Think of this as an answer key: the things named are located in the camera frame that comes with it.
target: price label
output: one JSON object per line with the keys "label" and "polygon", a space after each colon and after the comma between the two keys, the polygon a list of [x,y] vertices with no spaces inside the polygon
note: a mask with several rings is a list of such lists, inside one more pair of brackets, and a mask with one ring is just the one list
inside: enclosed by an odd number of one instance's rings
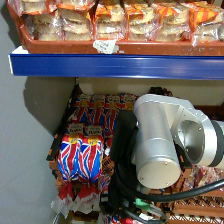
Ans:
{"label": "price label", "polygon": [[112,54],[114,52],[115,43],[116,40],[95,40],[93,42],[93,47],[100,53]]}

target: store shelf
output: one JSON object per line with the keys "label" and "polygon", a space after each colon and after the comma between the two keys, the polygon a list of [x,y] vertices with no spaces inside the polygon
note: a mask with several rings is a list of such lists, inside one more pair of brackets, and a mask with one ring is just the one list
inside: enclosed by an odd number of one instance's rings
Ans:
{"label": "store shelf", "polygon": [[224,80],[224,56],[29,54],[19,47],[9,61],[16,76]]}

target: packaged bread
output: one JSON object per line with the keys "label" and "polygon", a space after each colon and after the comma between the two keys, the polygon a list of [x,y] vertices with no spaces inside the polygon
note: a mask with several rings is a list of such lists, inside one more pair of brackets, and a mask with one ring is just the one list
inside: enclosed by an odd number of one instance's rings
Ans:
{"label": "packaged bread", "polygon": [[153,3],[159,18],[156,41],[172,42],[190,38],[189,10],[178,3]]}
{"label": "packaged bread", "polygon": [[55,0],[8,0],[8,3],[18,16],[38,15],[56,10]]}
{"label": "packaged bread", "polygon": [[30,36],[35,40],[62,40],[61,20],[57,11],[50,14],[29,16],[25,24]]}
{"label": "packaged bread", "polygon": [[219,40],[219,29],[223,23],[224,10],[206,1],[183,3],[190,10],[189,22],[192,31],[192,45],[199,42]]}
{"label": "packaged bread", "polygon": [[95,13],[95,39],[125,38],[124,9],[119,0],[100,0]]}
{"label": "packaged bread", "polygon": [[88,11],[95,4],[95,0],[57,0],[57,7],[69,10]]}
{"label": "packaged bread", "polygon": [[92,39],[92,22],[88,11],[61,9],[60,12],[65,41],[89,41]]}
{"label": "packaged bread", "polygon": [[124,7],[127,18],[127,39],[151,40],[156,27],[153,8],[148,7],[143,0],[126,0]]}

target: black cable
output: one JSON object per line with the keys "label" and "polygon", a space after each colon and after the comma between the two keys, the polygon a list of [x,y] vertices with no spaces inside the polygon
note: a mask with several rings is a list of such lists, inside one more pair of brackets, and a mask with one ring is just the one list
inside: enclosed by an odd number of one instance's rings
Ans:
{"label": "black cable", "polygon": [[132,190],[126,183],[124,183],[119,175],[119,170],[117,166],[115,166],[115,176],[121,190],[128,192],[129,194],[132,194],[135,197],[140,198],[141,200],[152,201],[152,202],[164,203],[164,202],[170,202],[170,201],[183,200],[186,198],[192,198],[201,194],[205,194],[207,192],[214,191],[216,189],[220,189],[224,186],[224,179],[223,179],[203,187],[194,188],[192,190],[188,190],[188,191],[184,191],[184,192],[180,192],[180,193],[176,193],[172,195],[146,195],[146,194],[142,194],[139,191]]}
{"label": "black cable", "polygon": [[140,218],[138,215],[130,212],[128,209],[124,208],[124,212],[129,216],[131,217],[133,220],[137,220],[143,224],[161,224],[163,223],[161,220],[149,220],[149,221],[146,221],[142,218]]}

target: plastic wrapper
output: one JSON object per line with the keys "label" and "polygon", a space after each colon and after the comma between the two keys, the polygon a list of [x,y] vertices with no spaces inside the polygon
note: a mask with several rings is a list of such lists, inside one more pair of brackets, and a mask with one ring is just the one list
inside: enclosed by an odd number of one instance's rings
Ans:
{"label": "plastic wrapper", "polygon": [[183,4],[190,10],[190,27],[192,30],[192,45],[200,42],[218,41],[219,30],[223,23],[224,10],[210,5],[205,1]]}
{"label": "plastic wrapper", "polygon": [[50,13],[56,9],[55,0],[8,0],[8,3],[18,16]]}
{"label": "plastic wrapper", "polygon": [[172,42],[190,38],[189,9],[178,3],[153,3],[159,17],[156,41]]}
{"label": "plastic wrapper", "polygon": [[39,41],[62,40],[61,20],[58,12],[28,16],[25,26],[31,38]]}
{"label": "plastic wrapper", "polygon": [[73,205],[71,181],[78,180],[78,159],[83,141],[83,130],[76,128],[76,125],[79,124],[74,124],[72,134],[67,133],[62,138],[57,164],[65,185],[51,204],[57,214],[62,213],[65,217]]}
{"label": "plastic wrapper", "polygon": [[125,38],[126,21],[119,0],[100,0],[95,13],[95,39]]}
{"label": "plastic wrapper", "polygon": [[88,122],[93,125],[104,125],[105,95],[93,95],[89,105]]}
{"label": "plastic wrapper", "polygon": [[193,166],[184,182],[184,188],[202,187],[224,178],[224,171],[214,167]]}
{"label": "plastic wrapper", "polygon": [[88,110],[91,96],[87,94],[80,94],[74,105],[74,112],[68,118],[69,122],[73,123],[84,123],[87,124]]}
{"label": "plastic wrapper", "polygon": [[124,2],[127,18],[128,40],[148,41],[153,39],[157,25],[153,8],[143,0],[126,0]]}
{"label": "plastic wrapper", "polygon": [[92,22],[89,12],[60,10],[65,41],[88,41],[92,39]]}
{"label": "plastic wrapper", "polygon": [[86,184],[96,183],[101,174],[103,128],[90,125],[79,154],[79,181]]}
{"label": "plastic wrapper", "polygon": [[136,95],[130,93],[121,94],[121,109],[132,110],[136,101]]}
{"label": "plastic wrapper", "polygon": [[105,104],[105,136],[112,136],[115,128],[117,115],[121,109],[119,95],[107,95]]}
{"label": "plastic wrapper", "polygon": [[69,10],[88,11],[95,4],[95,0],[57,0],[57,7]]}

